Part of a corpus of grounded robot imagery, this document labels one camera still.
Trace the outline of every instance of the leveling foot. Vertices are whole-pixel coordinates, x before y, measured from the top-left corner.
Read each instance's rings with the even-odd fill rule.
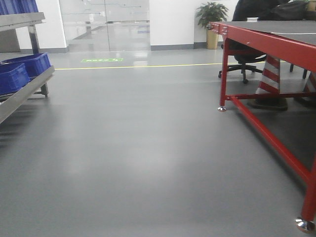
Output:
[[[312,221],[305,221],[301,217],[295,219],[297,228],[305,233],[311,233],[315,230],[315,224]]]

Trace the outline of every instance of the gray shelf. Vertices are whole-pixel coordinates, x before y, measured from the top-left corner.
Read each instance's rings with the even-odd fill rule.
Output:
[[[43,12],[0,15],[0,31],[40,24],[44,19]]]
[[[42,23],[44,20],[43,12],[22,13],[12,15],[0,15],[0,31],[13,30],[20,27],[28,27],[32,48],[34,53],[39,52],[37,33],[35,24]],[[9,117],[16,109],[18,109],[24,101],[33,94],[42,94],[47,97],[48,88],[46,82],[53,76],[55,71],[51,66],[45,72],[27,83],[19,91],[7,96],[0,96],[0,123]]]

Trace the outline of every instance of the blue plastic crate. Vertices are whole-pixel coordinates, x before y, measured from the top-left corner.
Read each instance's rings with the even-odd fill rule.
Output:
[[[38,12],[38,6],[35,0],[18,0],[22,13]]]
[[[30,81],[25,65],[0,65],[0,95],[16,92]]]
[[[0,0],[0,15],[20,13],[22,12],[18,0]]]
[[[47,53],[39,53],[19,58],[12,58],[7,59],[3,61],[3,63],[9,63],[9,64],[20,64],[24,63],[27,73],[29,74],[29,77],[37,77],[46,69],[48,69],[51,64],[48,59]]]

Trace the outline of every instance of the red and white cone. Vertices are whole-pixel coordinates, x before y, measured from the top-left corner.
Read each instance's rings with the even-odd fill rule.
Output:
[[[315,72],[310,72],[309,77],[305,79],[303,92],[316,92],[316,73]],[[303,105],[316,107],[315,97],[296,97],[294,99],[302,103]]]
[[[305,79],[304,92],[316,92],[316,73],[311,72],[309,77]]]
[[[280,59],[267,55],[256,94],[280,94]],[[250,99],[248,105],[258,109],[287,110],[285,98]]]
[[[256,94],[264,93],[280,93],[280,59],[270,55],[267,55],[262,79],[256,90]]]

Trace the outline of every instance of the glass wall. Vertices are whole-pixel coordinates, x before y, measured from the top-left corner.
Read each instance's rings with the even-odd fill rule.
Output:
[[[70,51],[150,50],[149,0],[59,0]]]

